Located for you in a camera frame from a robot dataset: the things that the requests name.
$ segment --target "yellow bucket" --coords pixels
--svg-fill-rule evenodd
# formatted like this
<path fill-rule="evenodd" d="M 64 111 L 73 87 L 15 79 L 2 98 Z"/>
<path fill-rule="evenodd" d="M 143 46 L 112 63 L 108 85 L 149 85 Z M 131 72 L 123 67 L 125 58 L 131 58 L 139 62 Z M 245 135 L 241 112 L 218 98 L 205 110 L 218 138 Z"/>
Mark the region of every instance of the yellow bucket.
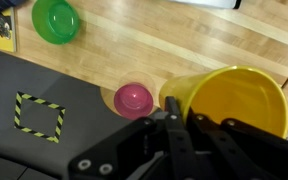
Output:
<path fill-rule="evenodd" d="M 220 124 L 235 118 L 286 138 L 288 108 L 281 88 L 266 73 L 247 66 L 231 66 L 207 74 L 168 80 L 159 94 L 161 108 L 165 97 L 174 96 L 184 123 L 192 108 Z"/>

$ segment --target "hazard tape square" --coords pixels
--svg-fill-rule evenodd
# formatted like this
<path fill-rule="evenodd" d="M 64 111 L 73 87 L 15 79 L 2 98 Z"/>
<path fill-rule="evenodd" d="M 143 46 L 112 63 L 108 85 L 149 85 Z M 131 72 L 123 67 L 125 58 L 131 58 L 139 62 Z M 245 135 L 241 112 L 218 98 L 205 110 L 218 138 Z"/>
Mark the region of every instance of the hazard tape square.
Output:
<path fill-rule="evenodd" d="M 26 100 L 32 101 L 34 103 L 37 103 L 37 104 L 40 104 L 43 106 L 47 106 L 48 108 L 52 108 L 52 109 L 59 111 L 59 114 L 57 116 L 57 124 L 56 124 L 56 128 L 54 130 L 53 136 L 43 134 L 41 132 L 37 132 L 37 131 L 29 128 L 29 127 L 24 127 L 21 125 L 21 106 L 22 106 L 23 99 L 26 99 Z M 61 129 L 62 129 L 63 122 L 64 122 L 64 115 L 65 115 L 65 108 L 60 106 L 60 105 L 50 103 L 46 100 L 36 98 L 34 96 L 31 96 L 29 94 L 25 94 L 22 92 L 17 92 L 17 94 L 16 94 L 14 128 L 17 128 L 23 132 L 30 133 L 34 136 L 44 138 L 44 139 L 51 141 L 51 142 L 59 143 L 60 135 L 61 135 Z"/>

